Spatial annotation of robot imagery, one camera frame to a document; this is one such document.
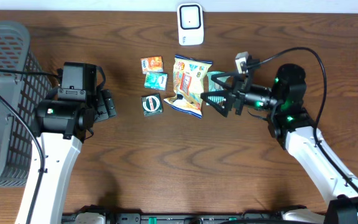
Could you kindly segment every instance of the wooden table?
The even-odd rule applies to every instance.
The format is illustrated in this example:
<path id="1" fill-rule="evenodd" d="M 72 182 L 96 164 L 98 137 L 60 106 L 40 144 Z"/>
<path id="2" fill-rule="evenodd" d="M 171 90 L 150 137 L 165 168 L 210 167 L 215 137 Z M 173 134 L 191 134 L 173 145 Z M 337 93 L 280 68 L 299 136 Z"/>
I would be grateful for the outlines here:
<path id="1" fill-rule="evenodd" d="M 267 124 L 232 112 L 222 117 L 203 105 L 203 118 L 174 111 L 145 118 L 140 96 L 173 96 L 174 55 L 212 60 L 209 69 L 235 69 L 248 51 L 267 58 L 281 50 L 311 47 L 328 74 L 328 99 L 319 128 L 358 176 L 358 15 L 205 13 L 205 39 L 182 47 L 173 12 L 0 11 L 0 20 L 23 23 L 45 71 L 66 61 L 103 67 L 118 116 L 95 124 L 74 166 L 65 212 L 84 205 L 141 209 L 150 213 L 271 210 L 326 205 L 306 172 L 272 139 Z M 161 55 L 169 74 L 166 91 L 143 87 L 140 58 Z M 323 83 L 316 59 L 293 52 L 257 70 L 255 83 L 271 86 L 277 68 L 297 63 L 306 70 L 305 107 L 315 117 Z M 12 223 L 23 189 L 0 189 L 0 223 Z"/>

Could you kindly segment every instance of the gray plastic bin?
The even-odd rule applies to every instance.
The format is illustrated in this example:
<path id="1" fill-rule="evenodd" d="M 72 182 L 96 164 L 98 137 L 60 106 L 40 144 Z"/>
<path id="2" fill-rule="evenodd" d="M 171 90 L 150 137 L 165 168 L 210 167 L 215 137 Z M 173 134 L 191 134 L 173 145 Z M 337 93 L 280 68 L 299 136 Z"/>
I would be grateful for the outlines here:
<path id="1" fill-rule="evenodd" d="M 29 48 L 30 35 L 17 22 L 0 22 L 0 68 L 41 72 Z M 0 73 L 0 95 L 31 124 L 31 112 L 51 89 L 46 76 Z M 23 186 L 31 163 L 31 138 L 0 103 L 0 187 Z"/>

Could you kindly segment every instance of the small packet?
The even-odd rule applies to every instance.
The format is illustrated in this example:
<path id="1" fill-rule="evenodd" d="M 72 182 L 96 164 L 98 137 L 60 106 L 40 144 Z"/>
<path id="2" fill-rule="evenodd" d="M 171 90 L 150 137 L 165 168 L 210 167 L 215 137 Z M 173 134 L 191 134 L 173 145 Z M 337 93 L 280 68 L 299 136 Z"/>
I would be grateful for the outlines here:
<path id="1" fill-rule="evenodd" d="M 143 74 L 147 72 L 163 72 L 162 57 L 148 57 L 142 58 L 142 71 Z"/>
<path id="2" fill-rule="evenodd" d="M 144 116 L 152 116 L 162 113 L 162 103 L 160 94 L 142 97 L 142 106 Z"/>
<path id="3" fill-rule="evenodd" d="M 212 61 L 196 61 L 180 55 L 173 65 L 173 91 L 175 96 L 164 99 L 173 109 L 201 118 L 201 94 Z"/>
<path id="4" fill-rule="evenodd" d="M 165 87 L 167 86 L 167 78 L 168 74 L 166 73 L 147 72 L 144 87 L 152 88 L 154 90 L 165 90 Z"/>
<path id="5" fill-rule="evenodd" d="M 206 74 L 208 76 L 208 91 L 224 90 L 223 87 L 221 87 L 219 84 L 212 81 L 212 79 L 211 79 L 211 76 L 220 74 L 220 73 L 223 73 L 223 72 L 208 72 Z M 218 80 L 220 80 L 222 82 L 226 82 L 227 78 L 229 78 L 229 77 L 219 77 Z M 224 101 L 223 96 L 209 96 L 208 98 L 221 106 L 223 105 L 223 101 Z"/>

